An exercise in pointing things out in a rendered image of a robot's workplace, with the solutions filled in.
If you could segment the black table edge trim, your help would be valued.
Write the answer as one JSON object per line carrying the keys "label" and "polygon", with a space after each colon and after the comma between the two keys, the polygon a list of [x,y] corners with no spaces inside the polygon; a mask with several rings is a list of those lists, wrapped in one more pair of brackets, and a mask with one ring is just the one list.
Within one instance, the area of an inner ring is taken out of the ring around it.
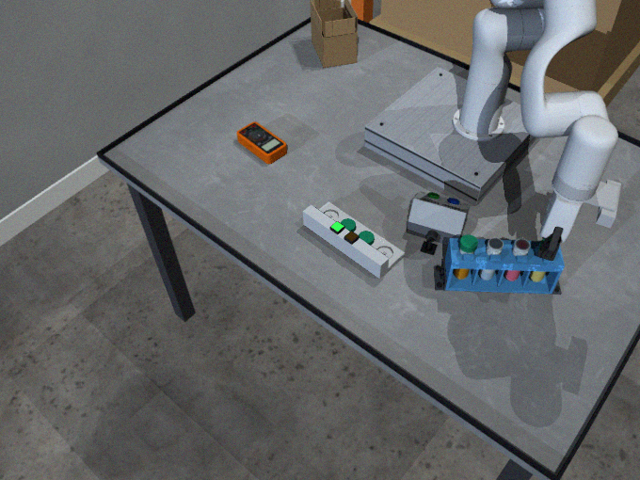
{"label": "black table edge trim", "polygon": [[[465,420],[466,422],[468,422],[469,424],[471,424],[472,426],[474,426],[475,428],[477,428],[478,430],[480,430],[482,433],[484,433],[485,435],[487,435],[488,437],[490,437],[491,439],[493,439],[494,441],[496,441],[497,443],[499,443],[500,445],[502,445],[506,450],[508,450],[509,452],[511,452],[512,454],[514,454],[515,456],[517,456],[518,458],[520,458],[521,460],[523,460],[524,462],[526,462],[527,464],[529,464],[531,467],[533,467],[534,469],[536,469],[537,471],[541,472],[543,475],[545,475],[546,477],[548,477],[551,480],[560,480],[562,475],[564,474],[565,470],[568,467],[568,464],[570,463],[570,461],[573,459],[574,455],[576,454],[578,448],[580,447],[582,441],[584,440],[584,437],[586,436],[588,430],[590,429],[592,423],[594,423],[596,417],[598,416],[604,402],[606,401],[608,395],[610,394],[612,388],[615,386],[617,379],[619,378],[623,368],[625,367],[628,359],[630,358],[633,350],[635,349],[639,339],[640,339],[640,331],[637,335],[637,337],[635,338],[628,354],[626,355],[624,361],[621,363],[618,371],[616,372],[616,375],[614,377],[614,379],[612,380],[609,388],[607,389],[605,395],[602,397],[598,407],[596,408],[594,414],[592,415],[590,421],[588,422],[586,428],[584,429],[584,432],[582,433],[582,435],[580,436],[580,438],[578,439],[577,443],[575,444],[573,450],[571,451],[570,455],[568,456],[568,459],[566,460],[565,464],[563,465],[561,471],[558,473],[558,475],[556,476],[555,474],[553,474],[552,472],[548,471],[547,469],[545,469],[543,466],[541,466],[540,464],[538,464],[537,462],[535,462],[534,460],[532,460],[530,457],[528,457],[526,454],[524,454],[523,452],[521,452],[520,450],[518,450],[517,448],[515,448],[514,446],[512,446],[510,443],[508,443],[507,441],[503,440],[502,438],[500,438],[498,435],[496,435],[495,433],[493,433],[492,431],[490,431],[489,429],[487,429],[486,427],[484,427],[482,424],[478,423],[475,419],[473,419],[471,416],[469,416],[468,414],[466,414],[465,412],[463,412],[462,410],[460,410],[459,408],[457,408],[456,406],[454,406],[453,404],[451,404],[450,402],[448,402],[446,399],[444,399],[443,397],[441,397],[440,395],[438,395],[436,392],[432,391],[431,389],[429,389],[428,387],[425,386],[425,384],[423,384],[422,382],[420,382],[419,380],[417,380],[415,377],[411,376],[410,374],[408,374],[406,371],[404,371],[403,369],[401,369],[400,367],[398,367],[396,364],[394,364],[393,362],[391,362],[390,360],[388,360],[387,358],[385,358],[384,356],[382,356],[381,354],[379,354],[377,351],[375,351],[372,347],[370,347],[368,344],[364,343],[363,341],[361,341],[359,338],[357,338],[356,336],[354,336],[352,333],[350,333],[349,331],[347,331],[346,329],[344,329],[343,327],[341,327],[340,325],[338,325],[336,322],[334,322],[333,320],[331,320],[330,318],[328,318],[326,315],[324,315],[323,313],[321,313],[320,311],[318,311],[314,306],[312,306],[311,304],[309,304],[308,302],[306,302],[304,299],[302,299],[301,297],[299,297],[298,295],[296,295],[295,293],[293,293],[291,290],[289,290],[288,288],[286,288],[284,285],[282,285],[281,283],[279,283],[277,280],[273,279],[271,276],[269,276],[268,274],[266,274],[262,269],[260,269],[258,266],[256,266],[255,264],[253,264],[252,262],[250,262],[249,260],[247,260],[245,257],[243,257],[242,255],[240,255],[238,252],[236,252],[235,250],[233,250],[232,248],[230,248],[229,246],[227,246],[225,243],[223,243],[222,241],[220,241],[218,238],[216,238],[214,235],[212,235],[211,233],[209,233],[208,231],[206,231],[202,226],[200,226],[198,223],[196,223],[195,221],[193,221],[191,218],[189,218],[188,216],[186,216],[185,214],[183,214],[181,211],[179,211],[178,209],[176,209],[174,206],[172,206],[171,204],[169,204],[167,201],[165,201],[164,199],[162,199],[161,197],[159,197],[157,194],[155,194],[153,191],[151,191],[147,186],[145,186],[144,184],[142,184],[141,182],[139,182],[137,179],[135,179],[133,176],[131,176],[130,174],[128,174],[126,171],[124,171],[122,168],[120,168],[119,166],[117,166],[116,164],[114,164],[112,161],[110,161],[108,158],[106,158],[103,154],[105,154],[106,152],[110,151],[111,149],[113,149],[114,147],[116,147],[117,145],[119,145],[122,141],[124,141],[125,139],[127,139],[128,137],[132,136],[133,134],[135,134],[136,132],[140,131],[141,129],[143,129],[144,127],[146,127],[147,125],[149,125],[150,123],[152,123],[153,121],[157,120],[158,118],[162,117],[163,115],[165,115],[167,112],[169,112],[171,109],[173,109],[174,107],[176,107],[177,105],[183,103],[184,101],[186,101],[187,99],[189,99],[190,97],[194,96],[195,94],[197,94],[198,92],[200,92],[201,90],[203,90],[204,88],[207,88],[208,86],[210,86],[211,84],[213,84],[215,81],[217,81],[218,79],[220,79],[221,77],[223,77],[224,75],[228,74],[229,72],[233,71],[234,69],[238,68],[239,66],[241,66],[242,64],[246,63],[247,61],[249,61],[250,59],[254,58],[256,55],[260,54],[261,52],[263,52],[264,50],[268,49],[269,47],[271,47],[272,45],[276,44],[277,42],[279,42],[280,40],[283,40],[284,38],[286,38],[287,36],[291,35],[292,33],[294,33],[295,31],[297,31],[299,28],[303,27],[304,25],[308,24],[311,22],[311,17],[307,20],[305,20],[304,22],[296,25],[295,27],[293,27],[292,29],[288,30],[287,32],[283,33],[282,35],[278,36],[277,38],[275,38],[274,40],[270,41],[269,43],[267,43],[266,45],[264,45],[263,47],[259,48],[258,50],[256,50],[255,52],[251,53],[250,55],[244,57],[243,59],[239,60],[238,62],[236,62],[235,64],[231,65],[228,69],[224,70],[223,72],[219,73],[218,75],[214,76],[213,78],[211,78],[210,80],[206,81],[205,83],[203,83],[202,85],[200,85],[199,87],[193,89],[192,91],[190,91],[189,93],[185,94],[185,96],[183,96],[182,98],[180,98],[179,100],[175,101],[174,103],[170,104],[169,106],[167,106],[166,108],[162,109],[161,111],[159,111],[158,113],[156,113],[155,115],[153,115],[152,117],[148,118],[147,120],[143,121],[142,123],[140,123],[137,127],[133,128],[132,130],[130,130],[129,132],[127,132],[126,134],[124,134],[123,136],[119,137],[118,139],[116,139],[115,141],[113,141],[112,143],[108,144],[107,146],[105,146],[104,148],[102,148],[101,150],[99,150],[97,153],[97,156],[100,157],[102,160],[104,160],[109,166],[111,166],[112,168],[114,168],[115,170],[117,170],[119,173],[121,173],[123,176],[125,176],[127,179],[129,179],[131,182],[133,182],[134,184],[136,184],[137,186],[139,186],[141,189],[143,189],[145,192],[147,192],[149,195],[151,195],[152,197],[154,197],[156,200],[158,200],[159,202],[161,202],[163,205],[165,205],[167,208],[169,208],[169,210],[171,210],[173,213],[175,213],[177,216],[181,217],[183,220],[185,220],[187,223],[189,223],[190,225],[192,225],[194,228],[196,228],[198,231],[200,231],[201,233],[203,233],[204,235],[206,235],[208,238],[210,238],[212,241],[214,241],[215,243],[217,243],[219,246],[221,246],[222,248],[224,248],[225,250],[227,250],[231,255],[233,255],[235,258],[237,258],[239,261],[241,261],[242,263],[244,263],[245,265],[247,265],[249,268],[251,268],[252,270],[254,270],[256,273],[258,273],[259,275],[261,275],[263,278],[265,278],[266,280],[268,280],[269,282],[271,282],[273,285],[275,285],[276,287],[278,287],[280,290],[282,290],[286,295],[290,296],[292,299],[294,299],[295,301],[297,301],[299,304],[301,304],[302,306],[304,306],[306,309],[308,309],[310,312],[314,313],[316,316],[318,316],[319,318],[321,318],[323,321],[325,321],[326,323],[328,323],[329,325],[331,325],[333,328],[337,329],[339,332],[341,332],[345,337],[347,337],[348,339],[350,339],[352,342],[354,342],[355,344],[357,344],[358,346],[360,346],[361,348],[363,348],[364,350],[366,350],[368,353],[370,353],[371,355],[373,355],[375,358],[377,358],[378,360],[380,360],[381,362],[383,362],[384,364],[386,364],[387,366],[389,366],[391,369],[393,369],[397,374],[399,374],[400,376],[404,377],[406,380],[408,380],[409,382],[411,382],[412,384],[414,384],[416,387],[418,387],[419,389],[421,389],[423,392],[427,393],[428,395],[430,395],[432,398],[434,398],[435,400],[437,400],[438,402],[440,402],[442,405],[444,405],[445,407],[447,407],[448,409],[450,409],[453,413],[455,413],[456,415],[458,415],[459,417],[461,417],[463,420]],[[461,62],[457,59],[454,59],[450,56],[444,55],[440,52],[437,52],[433,49],[430,49],[428,47],[425,47],[417,42],[414,42],[412,40],[408,40],[406,38],[403,38],[401,36],[398,36],[390,31],[387,31],[385,29],[382,29],[378,26],[375,26],[373,24],[369,24],[366,23],[365,21],[362,21],[360,19],[358,19],[358,24],[364,25],[368,28],[371,28],[377,32],[380,32],[384,35],[387,35],[389,37],[392,37],[396,40],[400,40],[406,44],[409,44],[411,46],[414,46],[418,49],[421,49],[425,52],[428,52],[429,54],[432,54],[434,56],[438,56],[442,59],[445,59],[449,62],[452,62],[462,68],[465,69],[469,69],[470,65]]]}

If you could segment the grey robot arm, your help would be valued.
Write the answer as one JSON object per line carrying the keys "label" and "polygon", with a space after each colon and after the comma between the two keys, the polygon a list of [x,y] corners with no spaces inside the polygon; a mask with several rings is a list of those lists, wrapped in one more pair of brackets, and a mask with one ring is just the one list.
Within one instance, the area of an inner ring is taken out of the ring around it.
{"label": "grey robot arm", "polygon": [[553,186],[565,198],[599,206],[596,224],[611,228],[621,183],[600,182],[618,141],[605,103],[592,90],[544,91],[553,57],[595,30],[596,0],[490,1],[496,7],[481,10],[473,20],[472,58],[462,107],[453,117],[455,129],[476,141],[503,133],[501,113],[512,73],[506,53],[531,50],[520,78],[523,126],[538,138],[568,136]]}

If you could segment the orange pocket multimeter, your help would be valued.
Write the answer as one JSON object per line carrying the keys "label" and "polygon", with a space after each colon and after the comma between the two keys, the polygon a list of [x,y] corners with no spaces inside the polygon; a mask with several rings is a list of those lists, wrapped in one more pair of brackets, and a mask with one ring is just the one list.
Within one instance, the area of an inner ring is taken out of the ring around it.
{"label": "orange pocket multimeter", "polygon": [[237,139],[267,164],[272,164],[287,153],[286,143],[256,121],[237,131]]}

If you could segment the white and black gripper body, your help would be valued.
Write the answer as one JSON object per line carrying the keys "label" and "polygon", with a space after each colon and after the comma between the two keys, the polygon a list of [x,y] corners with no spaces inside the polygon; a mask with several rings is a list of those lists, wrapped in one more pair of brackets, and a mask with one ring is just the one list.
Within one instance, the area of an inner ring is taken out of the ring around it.
{"label": "white and black gripper body", "polygon": [[561,232],[562,243],[565,243],[574,226],[574,223],[581,211],[584,200],[570,200],[559,194],[552,183],[552,196],[547,206],[540,236],[547,238],[553,232],[555,227],[563,228]]}

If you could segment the brown cardboard box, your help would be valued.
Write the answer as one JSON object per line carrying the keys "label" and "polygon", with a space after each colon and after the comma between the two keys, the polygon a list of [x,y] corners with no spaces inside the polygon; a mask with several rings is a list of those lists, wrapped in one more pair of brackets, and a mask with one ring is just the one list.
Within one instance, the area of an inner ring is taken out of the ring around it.
{"label": "brown cardboard box", "polygon": [[323,68],[357,63],[358,15],[349,0],[344,8],[341,0],[310,0],[310,5],[312,44]]}

